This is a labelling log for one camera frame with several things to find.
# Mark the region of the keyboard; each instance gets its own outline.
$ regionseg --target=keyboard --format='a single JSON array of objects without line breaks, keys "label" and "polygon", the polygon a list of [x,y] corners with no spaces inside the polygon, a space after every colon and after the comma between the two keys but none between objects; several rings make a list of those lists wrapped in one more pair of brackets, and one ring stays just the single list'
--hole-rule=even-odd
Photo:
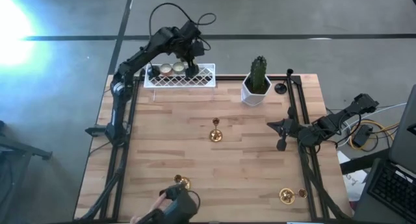
[{"label": "keyboard", "polygon": [[367,193],[404,219],[416,223],[416,185],[413,180],[385,162],[378,167]]}]

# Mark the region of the gray floor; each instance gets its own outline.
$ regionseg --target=gray floor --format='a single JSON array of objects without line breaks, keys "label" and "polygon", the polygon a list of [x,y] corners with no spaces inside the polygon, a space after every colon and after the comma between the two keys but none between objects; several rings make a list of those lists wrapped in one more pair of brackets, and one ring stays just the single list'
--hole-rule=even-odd
[{"label": "gray floor", "polygon": [[[26,15],[37,36],[117,35],[126,3],[10,1]],[[194,19],[214,12],[217,22],[201,28],[206,34],[416,33],[412,0],[134,0],[126,34],[148,34],[151,10],[165,1],[180,4]],[[166,6],[155,13],[152,28],[180,27],[184,22],[180,11]],[[197,61],[215,63],[219,73],[247,73],[257,55],[267,58],[268,73],[285,73],[288,68],[318,73],[328,108],[343,108],[361,92],[381,105],[405,102],[416,83],[416,40],[412,39],[209,43],[212,50]],[[16,139],[53,151],[50,161],[32,160],[10,223],[72,218],[91,142],[84,129],[97,118],[114,45],[115,41],[0,45],[0,58],[9,58],[8,64],[0,61],[0,119]],[[144,42],[124,42],[118,61],[141,45]],[[10,61],[12,53],[17,55]],[[172,56],[155,59],[155,63],[171,61],[175,61]],[[400,119],[402,111],[388,110],[373,119],[389,125]],[[348,147],[341,150],[349,157],[359,156]]]}]

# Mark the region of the white geometric planter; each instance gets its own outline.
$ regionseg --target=white geometric planter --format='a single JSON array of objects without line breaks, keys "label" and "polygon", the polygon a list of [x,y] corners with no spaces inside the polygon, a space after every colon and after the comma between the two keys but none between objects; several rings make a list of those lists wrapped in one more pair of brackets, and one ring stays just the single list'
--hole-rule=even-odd
[{"label": "white geometric planter", "polygon": [[263,99],[266,97],[268,91],[270,90],[270,88],[272,87],[272,83],[270,82],[270,80],[267,78],[267,76],[265,76],[265,79],[268,83],[268,88],[265,94],[255,94],[255,93],[251,93],[249,91],[249,89],[246,86],[246,81],[247,78],[250,76],[250,74],[248,74],[246,76],[246,78],[244,79],[244,81],[242,82],[242,88],[241,88],[241,101],[249,106],[256,106],[258,104],[260,104]]}]

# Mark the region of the laptop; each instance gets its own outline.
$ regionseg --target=laptop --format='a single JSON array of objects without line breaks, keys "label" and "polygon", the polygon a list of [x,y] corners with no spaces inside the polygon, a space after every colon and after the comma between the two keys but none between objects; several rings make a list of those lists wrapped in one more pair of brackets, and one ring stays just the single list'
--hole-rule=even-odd
[{"label": "laptop", "polygon": [[374,161],[354,220],[416,223],[416,85],[397,129],[388,159]]}]

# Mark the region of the wooden table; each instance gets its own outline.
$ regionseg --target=wooden table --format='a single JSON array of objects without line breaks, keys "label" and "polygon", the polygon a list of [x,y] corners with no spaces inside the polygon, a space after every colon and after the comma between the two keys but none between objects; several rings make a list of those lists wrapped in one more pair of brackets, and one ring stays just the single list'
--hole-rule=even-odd
[{"label": "wooden table", "polygon": [[[309,117],[315,121],[326,114],[318,77],[301,77]],[[296,105],[301,117],[299,102]],[[242,104],[241,81],[218,81],[214,95],[212,89],[158,90],[155,101],[153,90],[140,88],[119,221],[143,216],[177,174],[190,178],[192,190],[201,197],[200,211],[191,221],[309,220],[306,199],[297,197],[291,205],[279,199],[282,188],[304,188],[296,140],[288,138],[286,151],[279,152],[279,136],[266,126],[287,118],[289,106],[289,96],[274,90],[259,106]],[[98,124],[110,121],[111,108],[107,92]],[[220,119],[218,129],[224,134],[218,143],[208,139],[213,118]],[[94,138],[91,150],[105,142],[104,136]],[[111,146],[106,146],[88,159],[75,217],[102,192],[110,154]],[[334,146],[322,144],[318,159],[325,189],[343,212],[351,214]],[[320,216],[316,190],[314,197]]]}]

